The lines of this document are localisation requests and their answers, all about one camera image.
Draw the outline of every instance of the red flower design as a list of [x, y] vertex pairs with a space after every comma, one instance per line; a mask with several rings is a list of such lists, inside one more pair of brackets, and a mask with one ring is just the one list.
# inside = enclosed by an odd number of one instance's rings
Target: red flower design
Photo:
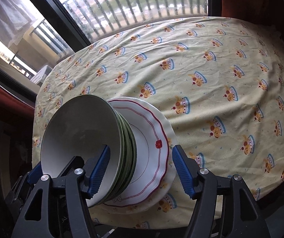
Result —
[[162, 147], [162, 141], [161, 141], [161, 140], [157, 140], [157, 141], [155, 142], [155, 147], [156, 147], [157, 149], [160, 149], [160, 148]]

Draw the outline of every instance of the yellow tablecloth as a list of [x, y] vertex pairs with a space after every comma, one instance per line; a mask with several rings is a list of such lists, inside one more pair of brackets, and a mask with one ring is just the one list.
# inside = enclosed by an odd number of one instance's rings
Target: yellow tablecloth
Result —
[[[189, 157], [215, 175], [240, 174], [256, 199], [284, 180], [284, 44], [273, 30], [230, 18], [167, 20], [77, 52], [37, 96], [33, 165], [56, 110], [88, 93], [148, 101], [169, 119]], [[168, 195], [145, 212], [96, 206], [90, 213], [113, 226], [173, 228], [188, 225], [194, 204], [176, 176]], [[216, 217], [220, 212], [218, 198]]]

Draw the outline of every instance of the stack of dishes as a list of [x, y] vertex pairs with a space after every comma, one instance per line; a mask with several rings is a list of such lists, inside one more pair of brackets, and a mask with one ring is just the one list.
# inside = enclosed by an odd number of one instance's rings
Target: stack of dishes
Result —
[[75, 155], [84, 161], [110, 147], [110, 161], [98, 192], [87, 200], [110, 213], [149, 209], [170, 189], [176, 169], [175, 133], [151, 104], [132, 97], [104, 100], [81, 95], [66, 102], [50, 120], [43, 136], [44, 174], [57, 177]]
[[88, 206], [112, 200], [127, 188], [137, 162], [137, 147], [127, 120], [106, 100], [95, 95], [72, 98], [57, 110], [44, 133], [43, 173], [57, 177], [73, 156], [86, 161], [101, 153], [104, 145], [110, 147], [110, 161]]

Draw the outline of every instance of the white curtain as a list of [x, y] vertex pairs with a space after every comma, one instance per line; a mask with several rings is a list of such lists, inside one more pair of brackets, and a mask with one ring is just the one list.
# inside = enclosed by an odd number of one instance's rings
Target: white curtain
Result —
[[17, 45], [35, 21], [24, 0], [0, 0], [0, 41], [5, 46]]

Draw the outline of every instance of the stack of bowls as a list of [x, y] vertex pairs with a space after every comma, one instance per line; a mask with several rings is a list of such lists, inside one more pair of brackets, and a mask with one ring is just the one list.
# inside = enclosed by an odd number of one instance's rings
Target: stack of bowls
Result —
[[43, 136], [44, 174], [57, 177], [73, 156], [86, 162], [110, 147], [110, 161], [98, 192], [87, 200], [95, 206], [117, 198], [129, 185], [137, 162], [134, 135], [127, 120], [103, 98], [74, 97], [51, 118]]

